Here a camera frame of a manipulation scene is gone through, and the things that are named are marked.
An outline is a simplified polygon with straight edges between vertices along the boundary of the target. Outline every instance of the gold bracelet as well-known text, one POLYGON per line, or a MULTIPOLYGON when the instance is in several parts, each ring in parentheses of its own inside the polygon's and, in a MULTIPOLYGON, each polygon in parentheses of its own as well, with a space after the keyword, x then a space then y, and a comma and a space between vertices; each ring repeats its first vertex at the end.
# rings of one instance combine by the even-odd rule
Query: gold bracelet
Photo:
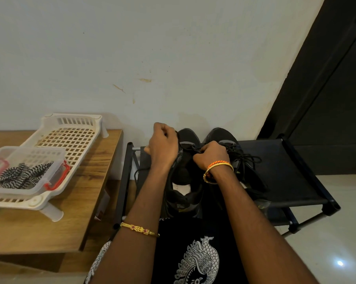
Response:
POLYGON ((132 225, 132 224, 127 224, 127 223, 120 223, 120 226, 124 226, 124 227, 127 227, 131 230, 135 230, 137 232, 141 232, 145 235, 151 235, 151 236, 155 236, 155 237, 159 237, 159 234, 155 234, 154 232, 150 231, 149 229, 144 229, 143 227, 141 226, 136 226, 136 225, 132 225))
POLYGON ((219 163, 215 163, 215 164, 213 164, 213 165, 210 165, 210 166, 207 168, 206 172, 203 174, 203 180, 204 180, 206 183, 217 184, 216 182, 208 181, 208 180, 207 180, 207 174, 209 173, 209 170, 210 170, 211 168, 214 168, 215 166, 222 165, 222 164, 231 167, 231 168, 232 168, 232 171, 234 171, 233 166, 232 166, 229 162, 219 162, 219 163))

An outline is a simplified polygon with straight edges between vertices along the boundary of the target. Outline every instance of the forearm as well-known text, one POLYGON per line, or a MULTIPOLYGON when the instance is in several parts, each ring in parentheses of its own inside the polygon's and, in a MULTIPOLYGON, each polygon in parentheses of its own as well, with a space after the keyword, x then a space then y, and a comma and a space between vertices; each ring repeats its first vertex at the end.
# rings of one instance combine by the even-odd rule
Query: forearm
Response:
MULTIPOLYGON (((152 167, 125 223, 157 233, 168 169, 152 167)), ((92 284, 150 283, 156 237, 122 227, 103 257, 92 284)))
POLYGON ((291 246, 247 195, 231 169, 212 172, 224 197, 240 257, 251 284, 318 283, 291 246))

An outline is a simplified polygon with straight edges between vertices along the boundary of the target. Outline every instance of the black shoe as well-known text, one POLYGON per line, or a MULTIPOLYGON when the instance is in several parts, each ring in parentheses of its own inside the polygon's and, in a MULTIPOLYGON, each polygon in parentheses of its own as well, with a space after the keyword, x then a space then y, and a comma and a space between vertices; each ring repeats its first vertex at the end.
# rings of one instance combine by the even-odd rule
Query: black shoe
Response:
POLYGON ((237 139, 223 128, 211 130, 204 142, 209 143, 211 141, 216 141, 227 149, 229 160, 239 181, 255 191, 264 192, 267 190, 266 183, 258 175, 255 168, 255 164, 262 162, 260 157, 244 153, 237 139))
POLYGON ((180 153, 167 176, 161 217, 176 217, 183 213, 192 217, 200 214, 204 171, 192 159, 200 150, 200 141, 191 129, 185 128, 178 132, 178 143, 180 153), (173 183, 190 184, 191 192, 183 195, 173 189, 173 183))

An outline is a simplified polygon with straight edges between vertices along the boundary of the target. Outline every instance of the wooden tabletop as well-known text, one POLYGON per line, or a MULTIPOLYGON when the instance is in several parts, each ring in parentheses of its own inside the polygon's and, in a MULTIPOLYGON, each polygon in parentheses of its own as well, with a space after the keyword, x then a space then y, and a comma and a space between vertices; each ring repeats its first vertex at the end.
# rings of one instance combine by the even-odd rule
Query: wooden tabletop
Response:
MULTIPOLYGON (((0 147, 22 144, 34 131, 0 131, 0 147)), ((38 211, 0 209, 0 254, 65 253, 82 248, 107 181, 121 129, 98 136, 66 189, 50 202, 64 212, 52 222, 38 211)))

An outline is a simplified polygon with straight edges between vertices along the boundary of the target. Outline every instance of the bracelet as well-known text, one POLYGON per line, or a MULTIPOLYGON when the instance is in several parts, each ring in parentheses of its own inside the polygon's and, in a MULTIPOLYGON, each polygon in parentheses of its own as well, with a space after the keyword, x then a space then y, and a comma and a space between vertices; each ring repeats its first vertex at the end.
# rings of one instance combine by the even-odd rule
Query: bracelet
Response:
POLYGON ((227 165, 227 166, 229 166, 229 167, 231 167, 231 168, 232 168, 232 171, 234 171, 233 166, 232 166, 229 162, 227 162, 227 161, 215 161, 215 162, 211 163, 211 164, 208 166, 206 172, 203 174, 203 180, 204 180, 206 183, 217 184, 216 182, 211 182, 211 181, 207 180, 207 177, 210 177, 210 176, 211 176, 211 174, 209 173, 209 170, 210 170, 211 168, 215 167, 215 166, 223 165, 223 164, 224 164, 224 165, 227 165))
POLYGON ((124 226, 124 227, 127 227, 131 230, 135 230, 137 232, 140 232, 140 233, 143 233, 145 235, 151 235, 151 236, 155 236, 155 237, 159 237, 159 234, 155 234, 154 232, 150 231, 149 229, 144 229, 143 227, 141 226, 136 226, 136 225, 132 225, 132 224, 127 224, 127 223, 120 223, 120 226, 124 226))

